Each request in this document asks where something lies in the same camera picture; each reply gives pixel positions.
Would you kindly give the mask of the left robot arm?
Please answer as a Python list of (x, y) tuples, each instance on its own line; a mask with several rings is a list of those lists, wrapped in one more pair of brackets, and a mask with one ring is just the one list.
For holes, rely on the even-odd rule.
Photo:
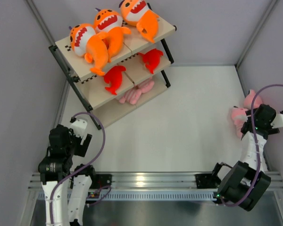
[(49, 134), (50, 145), (38, 171), (45, 196), (46, 225), (81, 226), (89, 188), (97, 183), (94, 168), (88, 166), (68, 177), (73, 156), (84, 157), (92, 136), (86, 134), (87, 122), (78, 120), (70, 127), (58, 125)]

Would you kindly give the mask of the orange shark plush facing up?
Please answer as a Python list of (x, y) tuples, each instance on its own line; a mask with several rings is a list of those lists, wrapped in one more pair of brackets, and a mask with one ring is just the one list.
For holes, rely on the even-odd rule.
[(119, 8), (121, 16), (127, 24), (135, 26), (145, 40), (155, 43), (159, 15), (149, 8), (146, 1), (122, 0)]

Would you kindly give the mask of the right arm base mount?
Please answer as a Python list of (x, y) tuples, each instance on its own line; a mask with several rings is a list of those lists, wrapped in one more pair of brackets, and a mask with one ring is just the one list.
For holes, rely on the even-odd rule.
[(198, 189), (218, 188), (221, 183), (221, 179), (213, 173), (196, 174), (195, 179)]

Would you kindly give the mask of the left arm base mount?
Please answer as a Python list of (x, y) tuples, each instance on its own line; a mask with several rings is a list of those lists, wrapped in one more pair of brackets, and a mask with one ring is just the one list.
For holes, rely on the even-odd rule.
[(91, 176), (92, 184), (90, 189), (99, 189), (104, 186), (110, 186), (112, 183), (112, 175), (111, 174), (95, 174)]

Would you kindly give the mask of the pink striped plush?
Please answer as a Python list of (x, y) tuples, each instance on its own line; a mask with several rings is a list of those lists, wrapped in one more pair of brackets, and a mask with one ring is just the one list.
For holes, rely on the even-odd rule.
[(234, 106), (231, 110), (231, 119), (236, 126), (236, 135), (239, 139), (242, 139), (243, 133), (241, 132), (241, 129), (244, 123), (248, 120), (247, 111), (247, 108), (237, 106)]
[(152, 78), (149, 78), (149, 79), (141, 82), (140, 84), (138, 84), (137, 87), (144, 94), (144, 93), (147, 93), (150, 90), (152, 90), (154, 84), (155, 84), (154, 80)]
[[(243, 107), (246, 109), (251, 109), (251, 104), (253, 102), (253, 99), (256, 95), (256, 92), (253, 89), (250, 89), (248, 92), (248, 95), (245, 97), (244, 101), (243, 101)], [(257, 96), (255, 98), (254, 104), (253, 104), (253, 108), (258, 108), (261, 104), (263, 104), (263, 100), (260, 96)]]
[(116, 100), (121, 104), (127, 102), (131, 105), (135, 105), (138, 102), (141, 95), (142, 95), (142, 91), (140, 89), (132, 88), (126, 91), (122, 96), (116, 97)]

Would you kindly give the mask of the small red shark plush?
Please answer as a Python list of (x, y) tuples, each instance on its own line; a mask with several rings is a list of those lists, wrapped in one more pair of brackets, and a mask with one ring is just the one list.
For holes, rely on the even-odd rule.
[(151, 74), (154, 74), (154, 70), (160, 63), (160, 58), (164, 55), (161, 50), (156, 48), (148, 51), (147, 53), (143, 54), (138, 52), (138, 55), (142, 57), (142, 61), (145, 64), (145, 67), (149, 70)]

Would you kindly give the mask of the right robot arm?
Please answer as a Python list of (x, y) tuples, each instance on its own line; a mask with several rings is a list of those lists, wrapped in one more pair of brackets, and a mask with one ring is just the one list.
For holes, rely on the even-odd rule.
[(211, 183), (218, 187), (216, 198), (227, 207), (251, 211), (270, 186), (263, 157), (267, 138), (278, 129), (271, 126), (276, 111), (269, 105), (248, 110), (234, 107), (231, 118), (241, 138), (241, 158), (228, 173), (218, 170), (211, 174)]

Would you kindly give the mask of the orange shark plush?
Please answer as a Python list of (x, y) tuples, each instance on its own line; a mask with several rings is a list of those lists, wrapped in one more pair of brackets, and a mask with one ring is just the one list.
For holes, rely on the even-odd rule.
[(122, 26), (122, 16), (112, 9), (95, 8), (97, 14), (94, 18), (94, 29), (97, 33), (106, 32), (108, 36), (105, 42), (108, 45), (108, 62), (123, 48), (124, 35), (131, 34), (128, 27)]

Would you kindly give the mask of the large red shark plush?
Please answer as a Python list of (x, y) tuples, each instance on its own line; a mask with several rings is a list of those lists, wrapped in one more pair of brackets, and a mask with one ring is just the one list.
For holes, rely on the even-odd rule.
[(105, 90), (112, 95), (117, 95), (116, 91), (120, 88), (123, 82), (122, 72), (126, 71), (126, 68), (121, 65), (112, 67), (105, 75), (104, 82), (109, 84), (109, 87), (105, 87)]

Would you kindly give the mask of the orange shark plush face down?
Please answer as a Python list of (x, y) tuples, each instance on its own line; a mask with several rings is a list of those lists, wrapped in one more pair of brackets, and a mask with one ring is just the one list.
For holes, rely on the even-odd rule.
[(107, 32), (97, 33), (92, 24), (84, 23), (70, 28), (70, 44), (74, 53), (83, 57), (86, 62), (93, 63), (90, 71), (98, 76), (105, 75), (103, 68), (109, 60), (104, 40)]

